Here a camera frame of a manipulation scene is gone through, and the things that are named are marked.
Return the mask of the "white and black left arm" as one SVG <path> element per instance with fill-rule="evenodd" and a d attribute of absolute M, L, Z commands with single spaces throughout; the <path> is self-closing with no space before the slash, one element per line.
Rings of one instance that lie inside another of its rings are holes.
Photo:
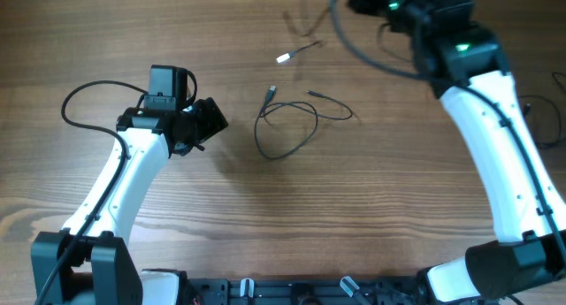
<path fill-rule="evenodd" d="M 138 271 L 128 242 L 149 190 L 173 155 L 185 156 L 226 128 L 212 98 L 197 99 L 194 74 L 152 65 L 149 89 L 119 116 L 111 155 L 87 198 L 57 232 L 31 248 L 39 304 L 199 304 L 184 271 Z"/>

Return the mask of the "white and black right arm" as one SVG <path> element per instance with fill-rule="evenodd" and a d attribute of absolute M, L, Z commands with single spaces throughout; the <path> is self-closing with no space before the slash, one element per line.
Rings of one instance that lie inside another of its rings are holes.
<path fill-rule="evenodd" d="M 424 270 L 417 301 L 495 301 L 565 276 L 565 203 L 525 124 L 495 33 L 472 0 L 348 0 L 410 38 L 412 78 L 431 85 L 469 149 L 490 203 L 495 240 Z"/>

